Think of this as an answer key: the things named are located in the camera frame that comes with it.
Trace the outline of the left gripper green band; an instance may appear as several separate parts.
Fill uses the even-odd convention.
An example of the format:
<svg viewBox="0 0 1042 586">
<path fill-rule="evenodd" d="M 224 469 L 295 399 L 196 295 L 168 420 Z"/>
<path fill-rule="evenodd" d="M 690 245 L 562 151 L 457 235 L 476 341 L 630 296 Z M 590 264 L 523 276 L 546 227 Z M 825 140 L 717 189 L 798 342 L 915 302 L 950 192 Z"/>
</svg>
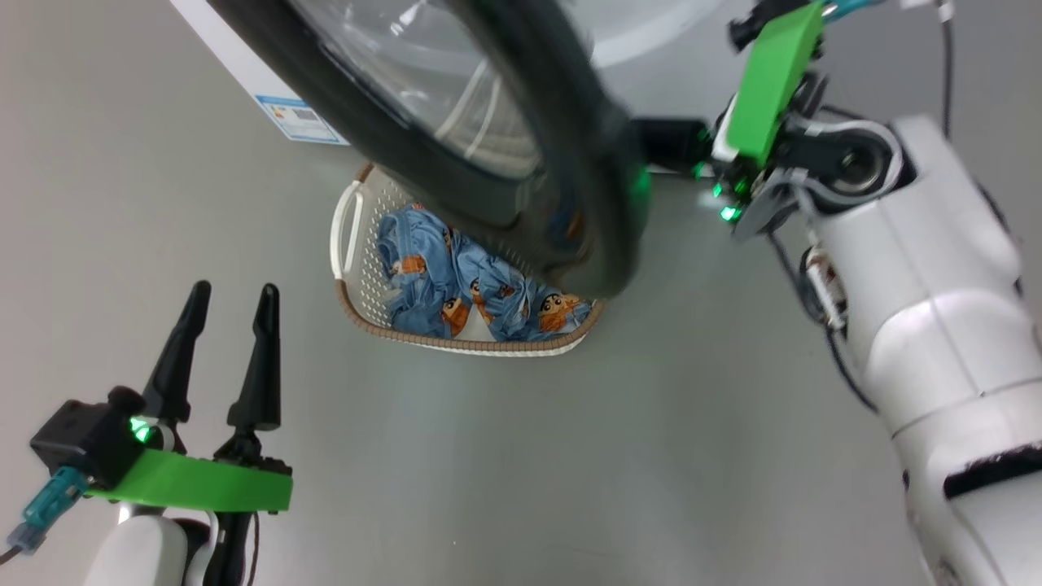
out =
<svg viewBox="0 0 1042 586">
<path fill-rule="evenodd" d="M 204 331 L 212 285 L 195 282 L 146 382 L 142 416 L 187 422 L 196 341 Z M 210 460 L 146 448 L 116 488 L 120 519 L 85 577 L 89 585 L 253 585 L 260 555 L 260 515 L 289 509 L 291 467 L 260 455 L 253 431 L 282 426 L 280 292 L 260 289 L 254 345 L 227 424 L 237 434 Z"/>
</svg>

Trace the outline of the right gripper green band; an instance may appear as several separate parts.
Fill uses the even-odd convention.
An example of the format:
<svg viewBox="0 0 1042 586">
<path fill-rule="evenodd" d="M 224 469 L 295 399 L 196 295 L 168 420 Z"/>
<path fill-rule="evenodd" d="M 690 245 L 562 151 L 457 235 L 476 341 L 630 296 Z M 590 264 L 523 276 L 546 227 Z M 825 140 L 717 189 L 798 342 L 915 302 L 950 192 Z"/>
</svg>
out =
<svg viewBox="0 0 1042 586">
<path fill-rule="evenodd" d="M 711 143 L 703 120 L 641 120 L 641 155 L 647 164 L 695 173 L 708 163 L 721 220 L 734 234 L 751 215 L 755 185 L 772 164 L 782 124 L 803 82 L 824 28 L 822 1 L 755 1 L 726 27 L 734 51 L 746 56 L 744 72 L 719 116 Z"/>
</svg>

